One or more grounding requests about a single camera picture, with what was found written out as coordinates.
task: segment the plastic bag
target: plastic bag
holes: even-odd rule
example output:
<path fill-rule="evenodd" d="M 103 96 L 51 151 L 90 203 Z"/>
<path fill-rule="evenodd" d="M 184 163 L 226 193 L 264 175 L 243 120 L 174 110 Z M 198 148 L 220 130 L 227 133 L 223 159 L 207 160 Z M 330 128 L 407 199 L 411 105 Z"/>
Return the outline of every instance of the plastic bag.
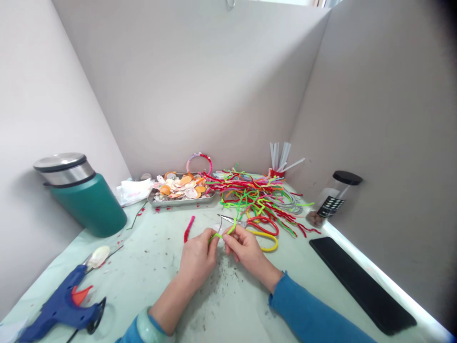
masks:
<path fill-rule="evenodd" d="M 153 182 L 151 179 L 144 181 L 122 181 L 116 187 L 115 196 L 121 206 L 129 206 L 144 200 L 151 193 Z"/>

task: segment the red scissors handle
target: red scissors handle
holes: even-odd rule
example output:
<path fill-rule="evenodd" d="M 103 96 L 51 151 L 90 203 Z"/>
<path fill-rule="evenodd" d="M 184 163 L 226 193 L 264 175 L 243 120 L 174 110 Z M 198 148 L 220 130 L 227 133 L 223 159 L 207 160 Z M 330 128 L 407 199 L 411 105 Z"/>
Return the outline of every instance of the red scissors handle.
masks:
<path fill-rule="evenodd" d="M 270 232 L 268 230 L 265 230 L 263 227 L 261 227 L 259 224 L 257 224 L 256 222 L 254 222 L 255 220 L 259 219 L 260 222 L 262 223 L 270 223 L 271 225 L 273 225 L 273 227 L 276 229 L 276 233 L 273 233 L 273 232 Z M 267 217 L 254 217 L 254 218 L 249 218 L 247 223 L 249 225 L 252 225 L 252 226 L 255 226 L 256 228 L 258 228 L 260 231 L 263 231 L 264 233 L 267 233 L 269 235 L 272 235 L 272 236 L 277 236 L 279 235 L 279 229 L 277 227 L 277 225 L 270 219 L 270 218 L 267 218 Z"/>

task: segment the blue glue gun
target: blue glue gun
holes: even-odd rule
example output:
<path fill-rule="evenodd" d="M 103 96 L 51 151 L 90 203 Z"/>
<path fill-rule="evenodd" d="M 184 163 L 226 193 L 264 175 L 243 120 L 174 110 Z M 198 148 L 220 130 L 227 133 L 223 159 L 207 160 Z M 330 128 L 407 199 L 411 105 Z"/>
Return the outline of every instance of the blue glue gun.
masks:
<path fill-rule="evenodd" d="M 24 330 L 19 338 L 19 343 L 30 343 L 42 339 L 57 323 L 72 326 L 76 330 L 87 329 L 89 334 L 95 332 L 105 309 L 106 297 L 91 307 L 80 307 L 80 302 L 75 303 L 74 291 L 86 273 L 85 262 L 76 266 L 44 303 L 38 318 Z"/>

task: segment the green thermos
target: green thermos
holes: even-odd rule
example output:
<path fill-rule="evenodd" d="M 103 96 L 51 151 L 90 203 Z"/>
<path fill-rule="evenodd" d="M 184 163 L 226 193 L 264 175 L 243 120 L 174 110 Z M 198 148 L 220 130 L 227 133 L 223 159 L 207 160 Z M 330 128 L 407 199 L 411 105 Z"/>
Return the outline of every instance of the green thermos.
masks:
<path fill-rule="evenodd" d="M 46 179 L 52 196 L 93 235 L 109 237 L 124 227 L 124 210 L 85 155 L 57 154 L 36 161 L 33 167 Z"/>

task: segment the stainless steel lid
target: stainless steel lid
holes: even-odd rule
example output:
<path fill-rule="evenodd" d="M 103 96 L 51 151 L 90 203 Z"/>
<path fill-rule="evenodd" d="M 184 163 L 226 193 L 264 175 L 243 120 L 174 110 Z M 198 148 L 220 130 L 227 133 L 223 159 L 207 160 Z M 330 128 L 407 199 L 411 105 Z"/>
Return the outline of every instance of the stainless steel lid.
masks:
<path fill-rule="evenodd" d="M 33 167 L 39 172 L 57 172 L 87 161 L 86 155 L 79 152 L 65 152 L 42 158 L 33 164 Z"/>
<path fill-rule="evenodd" d="M 87 157 L 78 152 L 52 155 L 36 161 L 33 167 L 52 186 L 71 187 L 91 180 L 96 174 Z"/>

